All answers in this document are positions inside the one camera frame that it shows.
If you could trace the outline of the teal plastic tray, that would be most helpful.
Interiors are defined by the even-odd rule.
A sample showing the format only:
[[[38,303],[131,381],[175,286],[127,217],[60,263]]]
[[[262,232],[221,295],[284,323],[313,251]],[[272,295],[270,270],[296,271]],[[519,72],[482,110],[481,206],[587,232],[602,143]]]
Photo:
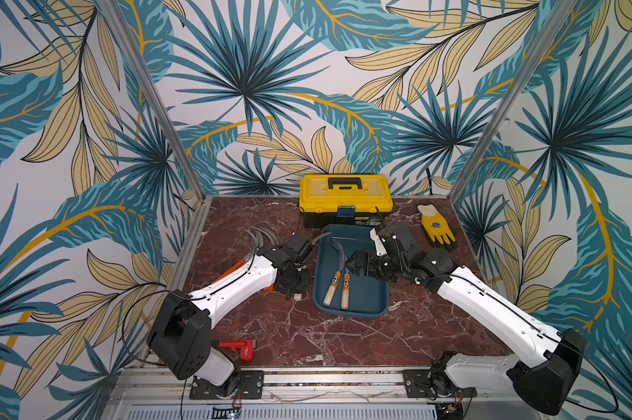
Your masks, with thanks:
[[[342,224],[330,224],[321,230],[325,237],[319,242],[315,263],[313,301],[323,313],[371,320],[381,317],[388,310],[389,284],[354,273],[349,282],[349,306],[346,309],[342,307],[343,280],[340,280],[331,303],[325,304],[326,294],[340,263],[340,253],[332,242],[340,243],[348,258],[358,250],[374,254],[375,244],[370,239],[370,230],[370,227]]]

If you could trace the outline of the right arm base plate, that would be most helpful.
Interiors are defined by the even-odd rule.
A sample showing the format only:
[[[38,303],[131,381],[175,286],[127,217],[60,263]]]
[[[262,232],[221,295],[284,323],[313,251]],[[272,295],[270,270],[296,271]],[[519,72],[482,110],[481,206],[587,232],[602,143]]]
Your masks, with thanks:
[[[460,388],[445,373],[433,369],[405,369],[402,371],[403,386],[408,398],[476,397],[475,388]]]

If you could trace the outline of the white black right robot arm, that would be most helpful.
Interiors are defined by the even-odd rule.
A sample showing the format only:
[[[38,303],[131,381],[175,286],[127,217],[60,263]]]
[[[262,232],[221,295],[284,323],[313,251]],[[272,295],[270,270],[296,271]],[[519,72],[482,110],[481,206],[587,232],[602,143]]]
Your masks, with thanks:
[[[502,341],[510,356],[445,352],[429,370],[426,388],[449,397],[461,390],[515,392],[531,408],[556,416],[580,374],[585,339],[560,332],[502,297],[444,248],[425,250],[400,223],[370,229],[374,250],[356,250],[347,268],[386,282],[404,278],[478,321]]]

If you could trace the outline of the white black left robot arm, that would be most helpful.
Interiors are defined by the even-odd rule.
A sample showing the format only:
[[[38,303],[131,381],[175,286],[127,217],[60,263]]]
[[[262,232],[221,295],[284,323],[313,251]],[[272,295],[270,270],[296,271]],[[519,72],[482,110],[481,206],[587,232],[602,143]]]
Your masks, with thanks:
[[[272,288],[292,298],[308,286],[303,272],[316,239],[294,234],[287,243],[254,244],[246,259],[200,290],[170,292],[147,337],[150,350],[180,381],[192,376],[222,385],[235,363],[214,349],[212,332],[232,310],[257,292]]]

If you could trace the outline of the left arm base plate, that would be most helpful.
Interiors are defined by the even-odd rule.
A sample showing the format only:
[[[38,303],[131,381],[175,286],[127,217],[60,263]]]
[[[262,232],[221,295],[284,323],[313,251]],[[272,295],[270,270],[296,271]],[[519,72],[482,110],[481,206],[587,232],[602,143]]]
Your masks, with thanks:
[[[195,376],[189,392],[191,400],[259,400],[265,383],[263,370],[235,371],[223,385],[213,385],[209,381]]]

